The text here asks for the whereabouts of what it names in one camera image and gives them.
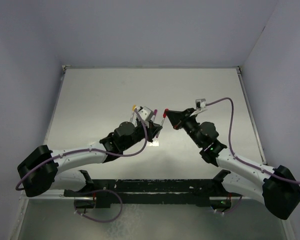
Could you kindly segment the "red pen cap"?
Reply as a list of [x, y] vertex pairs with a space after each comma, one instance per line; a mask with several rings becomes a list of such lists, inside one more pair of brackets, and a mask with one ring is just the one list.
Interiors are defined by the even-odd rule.
[[167, 111], [169, 111], [169, 109], [168, 108], [166, 108], [165, 110], [164, 110], [164, 112], [163, 112], [163, 118], [165, 119], [166, 118], [166, 116], [167, 116]]

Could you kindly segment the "white pen red end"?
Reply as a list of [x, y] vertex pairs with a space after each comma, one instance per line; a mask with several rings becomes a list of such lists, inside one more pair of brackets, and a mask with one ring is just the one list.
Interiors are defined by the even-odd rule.
[[162, 120], [161, 120], [161, 122], [160, 122], [160, 129], [157, 131], [157, 133], [156, 133], [156, 135], [155, 135], [155, 138], [158, 138], [159, 137], [159, 135], [160, 135], [160, 132], [161, 132], [161, 130], [163, 129], [163, 125], [164, 125], [164, 122], [165, 122], [165, 116], [164, 115], [162, 115]]

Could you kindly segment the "white pen yellow end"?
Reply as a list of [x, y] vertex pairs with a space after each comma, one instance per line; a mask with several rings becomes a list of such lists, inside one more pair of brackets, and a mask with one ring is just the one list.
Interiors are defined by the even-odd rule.
[[131, 113], [131, 116], [130, 116], [130, 119], [129, 119], [129, 122], [130, 122], [130, 123], [133, 123], [134, 116], [135, 116], [135, 111], [132, 110], [132, 113]]

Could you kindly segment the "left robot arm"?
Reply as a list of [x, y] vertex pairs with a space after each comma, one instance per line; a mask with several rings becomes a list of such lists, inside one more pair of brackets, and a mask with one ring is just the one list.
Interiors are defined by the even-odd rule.
[[155, 113], [147, 107], [137, 107], [129, 121], [124, 121], [106, 137], [86, 147], [52, 150], [48, 145], [35, 148], [17, 167], [20, 180], [16, 191], [37, 197], [48, 190], [71, 190], [81, 196], [93, 191], [89, 174], [69, 170], [91, 164], [105, 164], [118, 158], [139, 155], [163, 129], [154, 121]]

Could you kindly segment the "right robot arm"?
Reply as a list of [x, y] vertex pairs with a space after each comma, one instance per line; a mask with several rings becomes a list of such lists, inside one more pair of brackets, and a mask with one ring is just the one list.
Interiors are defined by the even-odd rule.
[[283, 165], [259, 164], [235, 154], [218, 140], [215, 124], [197, 122], [197, 114], [194, 108], [165, 111], [172, 127], [183, 129], [201, 149], [199, 154], [206, 163], [227, 171], [224, 178], [212, 183], [213, 192], [218, 196], [236, 193], [256, 200], [277, 218], [287, 220], [300, 203], [300, 185], [292, 172]]

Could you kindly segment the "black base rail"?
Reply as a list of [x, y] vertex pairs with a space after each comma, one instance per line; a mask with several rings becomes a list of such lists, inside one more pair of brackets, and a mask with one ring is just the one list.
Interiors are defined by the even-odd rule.
[[214, 179], [93, 179], [78, 191], [64, 190], [65, 197], [94, 197], [88, 203], [76, 203], [78, 208], [109, 208], [119, 204], [110, 190], [119, 195], [123, 204], [142, 205], [195, 205], [208, 207], [210, 198], [229, 196], [222, 184]]

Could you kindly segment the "aluminium frame rail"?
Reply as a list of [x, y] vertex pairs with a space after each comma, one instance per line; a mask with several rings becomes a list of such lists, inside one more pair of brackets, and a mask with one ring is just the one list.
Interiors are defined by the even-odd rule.
[[246, 91], [246, 88], [245, 88], [245, 85], [244, 85], [244, 81], [243, 81], [243, 77], [242, 77], [242, 69], [241, 69], [240, 66], [237, 66], [235, 69], [236, 69], [236, 72], [237, 72], [237, 75], [238, 75], [238, 78], [239, 78], [240, 86], [241, 86], [242, 93], [243, 93], [243, 96], [244, 96], [244, 100], [245, 100], [245, 103], [246, 103], [246, 106], [247, 106], [248, 114], [249, 114], [250, 121], [251, 121], [251, 124], [252, 124], [253, 132], [254, 132], [254, 135], [255, 135], [255, 138], [256, 138], [256, 142], [257, 142], [258, 150], [259, 150], [259, 153], [260, 153], [260, 157], [261, 157], [262, 163], [264, 165], [267, 165], [268, 162], [267, 162], [265, 154], [264, 154], [263, 146], [262, 146], [262, 143], [261, 143], [261, 140], [260, 140], [260, 136], [259, 136], [258, 129], [257, 129], [257, 126], [256, 126], [256, 122], [255, 122], [253, 112], [252, 112], [252, 109], [251, 109], [251, 105], [250, 105], [250, 102], [249, 102], [249, 99], [248, 99], [248, 94], [247, 94], [247, 91]]

